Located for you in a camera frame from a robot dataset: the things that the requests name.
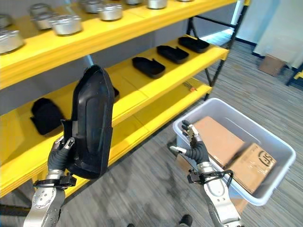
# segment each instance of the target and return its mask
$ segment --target cardboard box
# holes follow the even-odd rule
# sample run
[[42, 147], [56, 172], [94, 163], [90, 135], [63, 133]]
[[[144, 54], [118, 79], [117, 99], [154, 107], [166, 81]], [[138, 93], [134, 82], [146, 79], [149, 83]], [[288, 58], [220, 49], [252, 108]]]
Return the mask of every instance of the cardboard box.
[[276, 160], [258, 144], [250, 145], [228, 169], [234, 172], [234, 179], [253, 194], [274, 167]]
[[200, 133], [209, 155], [221, 166], [226, 166], [244, 145], [244, 141], [207, 116], [194, 126]]
[[236, 199], [231, 198], [232, 203], [234, 204], [237, 212], [241, 215], [244, 209], [246, 208], [248, 202], [245, 199]]
[[259, 66], [259, 70], [276, 77], [284, 66], [284, 61], [268, 54]]

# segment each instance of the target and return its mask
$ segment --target black strap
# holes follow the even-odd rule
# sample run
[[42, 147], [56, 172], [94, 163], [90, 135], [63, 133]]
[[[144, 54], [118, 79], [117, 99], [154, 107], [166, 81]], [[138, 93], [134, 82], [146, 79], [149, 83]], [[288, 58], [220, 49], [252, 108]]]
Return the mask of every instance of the black strap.
[[[214, 171], [214, 172], [210, 172], [210, 173], [201, 174], [200, 175], [201, 184], [206, 184], [206, 183], [209, 183], [211, 181], [221, 179], [225, 176], [225, 174], [230, 175], [230, 177], [228, 178], [228, 181], [226, 183], [227, 187], [229, 187], [231, 182], [232, 182], [232, 178], [233, 178], [233, 171], [230, 170], [230, 169], [226, 170], [226, 171], [222, 171], [222, 172]], [[214, 178], [206, 181], [205, 179], [208, 178], [208, 177], [214, 177]]]
[[72, 175], [60, 177], [60, 179], [46, 179], [36, 181], [33, 186], [36, 188], [68, 188], [76, 185], [77, 179]]

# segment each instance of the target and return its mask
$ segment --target black tray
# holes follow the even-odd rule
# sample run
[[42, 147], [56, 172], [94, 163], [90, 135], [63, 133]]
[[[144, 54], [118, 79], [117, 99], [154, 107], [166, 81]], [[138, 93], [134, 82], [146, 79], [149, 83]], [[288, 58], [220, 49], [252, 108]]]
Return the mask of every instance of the black tray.
[[178, 39], [180, 45], [196, 52], [196, 53], [203, 53], [206, 51], [207, 47], [209, 46], [208, 42], [205, 42], [201, 39], [194, 39], [191, 37], [181, 37]]
[[113, 87], [113, 88], [114, 88], [114, 92], [115, 92], [114, 102], [116, 102], [120, 98], [120, 92], [115, 87]]
[[189, 53], [186, 51], [181, 50], [178, 47], [173, 48], [171, 46], [157, 46], [157, 53], [176, 64], [182, 64], [186, 62], [189, 56]]
[[60, 127], [61, 119], [64, 119], [59, 107], [48, 98], [40, 98], [35, 101], [31, 111], [33, 117], [30, 119], [34, 123], [38, 133], [45, 136], [52, 130]]
[[149, 76], [150, 78], [160, 78], [165, 71], [165, 66], [157, 62], [156, 60], [148, 60], [147, 58], [135, 57], [133, 58], [133, 66]]

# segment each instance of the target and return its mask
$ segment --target gray wall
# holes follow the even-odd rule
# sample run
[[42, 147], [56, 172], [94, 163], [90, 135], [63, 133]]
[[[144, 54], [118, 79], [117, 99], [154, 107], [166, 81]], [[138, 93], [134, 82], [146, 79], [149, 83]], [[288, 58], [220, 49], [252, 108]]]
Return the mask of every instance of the gray wall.
[[[63, 0], [0, 0], [0, 13], [5, 12], [13, 17], [20, 17], [26, 15], [28, 7], [37, 2], [51, 3], [53, 7], [64, 3]], [[226, 20], [224, 21], [230, 22], [232, 18], [231, 10], [233, 8], [234, 5], [230, 5], [208, 12], [206, 15], [221, 20], [225, 18]], [[202, 20], [199, 20], [199, 23], [196, 25], [200, 36], [222, 30], [221, 26], [208, 24], [208, 22], [205, 24]], [[91, 56], [95, 64], [109, 67], [151, 47], [183, 35], [186, 26], [187, 22], [181, 21], [99, 51]], [[83, 75], [85, 68], [84, 60], [78, 59], [0, 90], [0, 115], [78, 80]]]

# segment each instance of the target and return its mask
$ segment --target gray carpet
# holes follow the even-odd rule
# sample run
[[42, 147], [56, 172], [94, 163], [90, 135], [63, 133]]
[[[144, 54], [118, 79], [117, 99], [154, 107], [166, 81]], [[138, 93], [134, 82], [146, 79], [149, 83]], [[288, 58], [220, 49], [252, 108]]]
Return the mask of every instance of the gray carpet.
[[[210, 97], [234, 106], [296, 150], [295, 164], [266, 206], [248, 205], [243, 219], [248, 227], [297, 227], [303, 223], [303, 91], [284, 85], [290, 70], [274, 78], [257, 69], [260, 61], [249, 45], [236, 42]], [[197, 78], [205, 80], [204, 72]], [[174, 138], [169, 123], [70, 199], [59, 226], [125, 227], [133, 222], [137, 227], [173, 227], [186, 213], [194, 217], [194, 227], [213, 226], [196, 186], [187, 184], [166, 148]], [[22, 189], [32, 193], [30, 183]], [[11, 194], [0, 201], [22, 205]], [[23, 220], [1, 217], [5, 227], [22, 226]]]

